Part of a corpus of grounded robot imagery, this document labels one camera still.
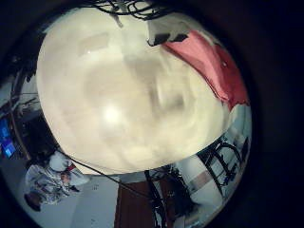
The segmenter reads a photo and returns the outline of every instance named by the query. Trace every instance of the wooden floor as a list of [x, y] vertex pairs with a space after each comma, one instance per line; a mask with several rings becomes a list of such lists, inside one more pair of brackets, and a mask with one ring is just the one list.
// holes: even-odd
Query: wooden floor
[[[160, 180], [163, 197], [168, 194], [170, 186], [166, 180]], [[146, 181], [129, 183], [128, 186], [148, 195]], [[172, 210], [166, 209], [167, 227], [172, 228], [173, 222], [168, 218]], [[121, 186], [118, 190], [114, 228], [154, 228], [152, 209], [147, 199], [140, 198]]]

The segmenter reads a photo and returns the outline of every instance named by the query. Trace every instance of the wire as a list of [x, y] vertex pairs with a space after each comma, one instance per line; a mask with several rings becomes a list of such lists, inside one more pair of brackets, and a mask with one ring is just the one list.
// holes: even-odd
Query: wire
[[75, 163], [78, 163], [78, 164], [80, 164], [81, 166], [83, 166], [85, 168], [91, 169], [94, 172], [99, 173], [100, 175], [102, 175], [102, 176], [104, 176], [104, 177], [106, 177], [106, 178], [108, 178], [108, 179], [110, 179], [110, 180], [118, 183], [121, 187], [125, 188], [126, 190], [129, 190], [130, 192], [134, 193], [135, 195], [151, 200], [151, 198], [148, 197], [146, 194], [138, 192], [137, 190], [135, 190], [135, 189], [127, 186], [125, 183], [123, 183], [123, 182], [121, 182], [119, 180], [115, 180], [115, 179], [111, 178], [110, 176], [108, 176], [107, 174], [105, 174], [105, 173], [103, 173], [103, 172], [101, 172], [101, 171], [99, 171], [99, 170], [97, 170], [97, 169], [95, 169], [95, 168], [93, 168], [93, 167], [91, 167], [89, 165], [86, 165], [86, 164], [84, 164], [84, 163], [82, 163], [80, 161], [76, 161], [75, 159], [71, 158], [69, 155], [67, 155], [64, 152], [58, 150], [58, 148], [57, 148], [57, 151], [59, 151], [61, 154], [65, 155], [67, 158], [69, 158], [70, 160], [74, 161]]

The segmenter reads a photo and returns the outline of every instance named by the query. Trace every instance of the blue screen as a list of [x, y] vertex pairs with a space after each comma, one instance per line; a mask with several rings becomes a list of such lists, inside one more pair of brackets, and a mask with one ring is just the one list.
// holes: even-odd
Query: blue screen
[[10, 137], [10, 129], [6, 119], [0, 120], [0, 143]]
[[3, 148], [4, 153], [8, 157], [10, 157], [13, 154], [13, 152], [16, 151], [16, 148], [13, 145], [12, 140], [5, 140], [4, 142], [2, 142], [2, 148]]

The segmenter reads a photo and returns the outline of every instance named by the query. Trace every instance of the person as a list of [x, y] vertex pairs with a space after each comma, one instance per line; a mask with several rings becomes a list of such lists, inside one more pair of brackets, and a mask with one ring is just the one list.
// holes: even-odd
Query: person
[[68, 197], [70, 190], [78, 191], [75, 186], [88, 181], [89, 177], [82, 174], [72, 160], [55, 151], [46, 167], [33, 164], [28, 169], [29, 192], [24, 199], [32, 210], [39, 212], [41, 204], [56, 204]]

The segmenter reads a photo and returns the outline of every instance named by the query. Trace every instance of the red fabric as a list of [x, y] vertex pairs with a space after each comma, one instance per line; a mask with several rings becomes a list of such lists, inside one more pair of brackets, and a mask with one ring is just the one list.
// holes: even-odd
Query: red fabric
[[163, 46], [196, 69], [215, 95], [232, 109], [249, 104], [239, 70], [230, 55], [220, 46], [211, 46], [197, 31], [192, 30], [182, 42]]
[[76, 166], [75, 166], [75, 164], [72, 164], [72, 165], [70, 165], [70, 166], [67, 167], [66, 171], [71, 171], [74, 168], [76, 168]]

